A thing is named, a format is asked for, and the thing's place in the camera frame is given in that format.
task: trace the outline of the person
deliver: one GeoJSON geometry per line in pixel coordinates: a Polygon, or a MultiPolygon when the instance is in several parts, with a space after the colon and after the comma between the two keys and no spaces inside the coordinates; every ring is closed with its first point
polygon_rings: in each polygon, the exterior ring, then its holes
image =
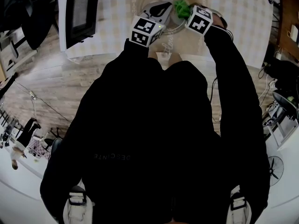
{"type": "Polygon", "coordinates": [[[4,94],[8,91],[11,85],[14,83],[15,79],[18,77],[18,73],[14,73],[7,84],[0,90],[0,104],[4,101],[4,94]]]}
{"type": "Polygon", "coordinates": [[[28,146],[31,137],[33,135],[33,132],[36,129],[40,129],[40,125],[36,122],[36,119],[31,118],[27,124],[24,127],[23,132],[19,136],[17,140],[15,140],[14,145],[10,151],[10,159],[11,164],[14,170],[18,169],[18,163],[17,160],[22,156],[26,158],[26,155],[24,154],[24,150],[28,146]]]}
{"type": "Polygon", "coordinates": [[[250,223],[260,216],[270,188],[262,111],[241,54],[213,17],[205,43],[216,63],[221,137],[202,73],[189,61],[162,70],[148,48],[127,40],[83,96],[44,173],[41,196],[59,223],[81,179],[93,223],[223,224],[237,185],[250,223]]]}

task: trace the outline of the cuff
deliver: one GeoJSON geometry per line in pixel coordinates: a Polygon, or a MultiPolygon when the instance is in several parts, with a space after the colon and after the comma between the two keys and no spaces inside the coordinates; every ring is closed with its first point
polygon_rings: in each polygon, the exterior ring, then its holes
{"type": "Polygon", "coordinates": [[[135,56],[147,58],[149,55],[149,48],[138,45],[134,42],[130,42],[129,39],[127,38],[124,52],[133,53],[135,56]]]}
{"type": "Polygon", "coordinates": [[[215,40],[231,40],[233,41],[233,36],[228,33],[228,31],[219,26],[211,26],[205,34],[205,42],[209,41],[215,42],[215,40]]]}

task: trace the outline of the table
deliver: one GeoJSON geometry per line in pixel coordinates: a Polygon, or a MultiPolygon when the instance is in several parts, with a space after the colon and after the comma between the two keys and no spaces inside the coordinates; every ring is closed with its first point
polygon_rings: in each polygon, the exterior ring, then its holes
{"type": "Polygon", "coordinates": [[[292,25],[299,24],[298,11],[299,0],[280,0],[280,23],[278,30],[277,45],[282,49],[287,50],[291,55],[299,60],[299,48],[290,37],[287,36],[287,32],[291,31],[292,25]]]}
{"type": "MultiPolygon", "coordinates": [[[[66,51],[69,58],[119,53],[129,35],[133,16],[139,13],[140,0],[99,0],[96,34],[66,51]]],[[[260,68],[271,32],[273,5],[268,0],[188,0],[218,10],[234,34],[234,43],[245,63],[260,68]]],[[[191,31],[164,36],[151,45],[156,52],[178,52],[211,57],[204,38],[191,31]]]]}

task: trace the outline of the green toy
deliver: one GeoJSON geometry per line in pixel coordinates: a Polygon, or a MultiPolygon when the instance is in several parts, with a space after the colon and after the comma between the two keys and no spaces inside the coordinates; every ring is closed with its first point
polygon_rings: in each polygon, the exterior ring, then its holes
{"type": "Polygon", "coordinates": [[[184,18],[188,20],[188,18],[191,16],[189,5],[185,0],[176,0],[174,2],[174,7],[176,9],[178,18],[184,18]]]}

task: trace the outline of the backpack strap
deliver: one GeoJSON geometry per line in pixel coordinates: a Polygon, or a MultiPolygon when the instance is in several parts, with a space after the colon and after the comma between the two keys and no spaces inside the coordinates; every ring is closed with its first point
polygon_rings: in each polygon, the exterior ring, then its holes
{"type": "Polygon", "coordinates": [[[82,180],[72,187],[69,198],[64,206],[64,224],[92,224],[93,203],[85,193],[82,180]]]}
{"type": "Polygon", "coordinates": [[[227,224],[249,224],[251,221],[251,207],[240,186],[236,186],[230,193],[230,207],[228,209],[227,224]]]}

